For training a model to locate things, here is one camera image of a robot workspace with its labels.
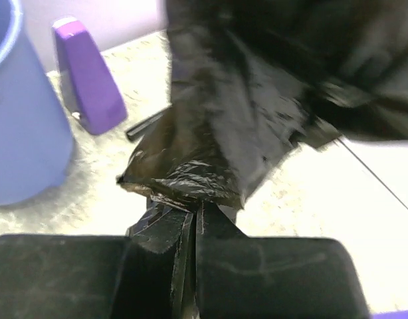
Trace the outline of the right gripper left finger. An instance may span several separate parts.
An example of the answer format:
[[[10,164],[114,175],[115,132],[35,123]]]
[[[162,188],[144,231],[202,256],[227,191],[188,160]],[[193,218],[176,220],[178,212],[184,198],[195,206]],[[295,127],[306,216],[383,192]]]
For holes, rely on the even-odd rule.
[[[0,318],[193,318],[195,218],[156,210],[127,236],[0,236]]]

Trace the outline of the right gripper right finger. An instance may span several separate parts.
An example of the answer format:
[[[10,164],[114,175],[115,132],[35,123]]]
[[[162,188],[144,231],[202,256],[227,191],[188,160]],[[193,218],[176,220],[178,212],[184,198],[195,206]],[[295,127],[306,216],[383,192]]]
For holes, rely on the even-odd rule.
[[[197,212],[202,318],[369,318],[349,252],[334,239],[249,237],[213,203]]]

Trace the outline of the blue plastic trash bin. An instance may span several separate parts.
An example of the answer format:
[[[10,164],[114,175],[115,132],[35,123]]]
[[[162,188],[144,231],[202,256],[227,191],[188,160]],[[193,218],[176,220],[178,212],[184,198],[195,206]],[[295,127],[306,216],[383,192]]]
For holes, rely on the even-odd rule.
[[[65,179],[74,138],[26,34],[20,1],[0,1],[0,206]]]

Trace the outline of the black trash bag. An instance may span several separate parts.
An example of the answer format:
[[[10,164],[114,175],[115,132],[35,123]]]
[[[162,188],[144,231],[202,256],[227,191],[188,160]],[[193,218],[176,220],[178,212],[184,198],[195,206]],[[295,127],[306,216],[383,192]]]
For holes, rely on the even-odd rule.
[[[408,140],[408,1],[167,1],[170,106],[118,185],[240,209],[300,142]]]

